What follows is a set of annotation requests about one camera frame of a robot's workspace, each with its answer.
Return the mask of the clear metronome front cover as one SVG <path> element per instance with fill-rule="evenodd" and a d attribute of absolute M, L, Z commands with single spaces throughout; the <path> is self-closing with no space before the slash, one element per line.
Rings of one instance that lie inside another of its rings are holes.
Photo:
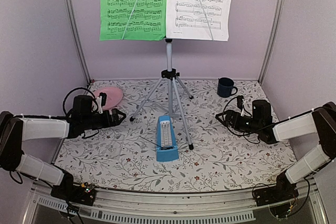
<path fill-rule="evenodd" d="M 117 134 L 107 145 L 105 156 L 108 159 L 118 160 L 121 154 L 121 150 L 123 148 L 123 141 L 123 136 L 121 134 Z"/>

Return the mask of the blue metronome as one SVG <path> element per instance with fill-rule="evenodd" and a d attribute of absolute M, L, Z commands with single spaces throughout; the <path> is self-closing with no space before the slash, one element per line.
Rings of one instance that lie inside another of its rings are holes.
<path fill-rule="evenodd" d="M 156 126 L 156 161 L 171 162 L 179 159 L 178 146 L 169 115 L 159 116 Z"/>

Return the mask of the light blue music stand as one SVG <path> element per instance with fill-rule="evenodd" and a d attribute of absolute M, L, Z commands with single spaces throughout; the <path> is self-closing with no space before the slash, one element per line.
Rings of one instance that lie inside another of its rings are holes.
<path fill-rule="evenodd" d="M 179 79 L 177 71 L 172 66 L 172 42 L 166 36 L 162 39 L 166 42 L 166 62 L 167 69 L 162 72 L 162 78 L 167 80 L 169 101 L 179 99 L 178 86 L 182 83 Z"/>

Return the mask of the white sheet music page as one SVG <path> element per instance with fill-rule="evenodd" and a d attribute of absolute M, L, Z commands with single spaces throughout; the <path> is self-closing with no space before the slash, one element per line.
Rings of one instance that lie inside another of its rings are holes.
<path fill-rule="evenodd" d="M 228 41 L 232 0 L 166 0 L 166 37 Z"/>

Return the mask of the green sheet music page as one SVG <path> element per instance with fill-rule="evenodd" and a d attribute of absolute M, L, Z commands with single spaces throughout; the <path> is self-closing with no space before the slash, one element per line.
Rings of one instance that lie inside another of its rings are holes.
<path fill-rule="evenodd" d="M 100 40 L 162 40 L 166 0 L 100 0 Z"/>

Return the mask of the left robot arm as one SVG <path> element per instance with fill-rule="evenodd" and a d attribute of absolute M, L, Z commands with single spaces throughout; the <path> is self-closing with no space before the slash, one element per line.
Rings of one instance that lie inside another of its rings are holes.
<path fill-rule="evenodd" d="M 22 143 L 37 139 L 73 139 L 88 130 L 100 130 L 120 125 L 127 117 L 118 109 L 104 110 L 106 95 L 78 95 L 65 116 L 13 115 L 1 112 L 1 168 L 43 180 L 67 200 L 78 195 L 73 176 L 67 171 L 25 154 Z"/>

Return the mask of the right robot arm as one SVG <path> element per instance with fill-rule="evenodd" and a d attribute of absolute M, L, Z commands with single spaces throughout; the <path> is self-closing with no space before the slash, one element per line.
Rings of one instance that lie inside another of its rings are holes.
<path fill-rule="evenodd" d="M 257 134 L 258 139 L 266 144 L 276 144 L 292 138 L 316 134 L 319 142 L 303 158 L 280 173 L 275 186 L 265 191 L 257 190 L 255 197 L 282 201 L 286 197 L 297 195 L 296 183 L 306 176 L 316 173 L 335 159 L 335 103 L 303 112 L 280 122 L 274 122 L 271 105 L 266 100 L 252 102 L 252 114 L 244 115 L 243 98 L 236 97 L 239 112 L 223 109 L 216 119 L 228 130 L 235 130 L 235 135 Z"/>

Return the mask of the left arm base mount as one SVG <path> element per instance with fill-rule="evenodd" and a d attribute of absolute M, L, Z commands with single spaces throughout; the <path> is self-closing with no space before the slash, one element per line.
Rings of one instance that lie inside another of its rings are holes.
<path fill-rule="evenodd" d="M 53 186 L 50 195 L 70 203 L 93 206 L 97 191 L 89 187 L 82 187 L 72 183 Z"/>

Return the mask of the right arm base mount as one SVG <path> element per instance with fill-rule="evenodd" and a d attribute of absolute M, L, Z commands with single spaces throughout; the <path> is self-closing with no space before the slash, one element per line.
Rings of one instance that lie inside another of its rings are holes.
<path fill-rule="evenodd" d="M 297 206 L 298 196 L 299 192 L 296 185 L 283 190 L 277 186 L 258 183 L 252 189 L 252 197 L 257 206 L 270 206 L 275 203 L 287 201 L 287 203 L 269 207 L 270 214 L 278 220 L 286 219 L 295 213 L 294 208 Z"/>

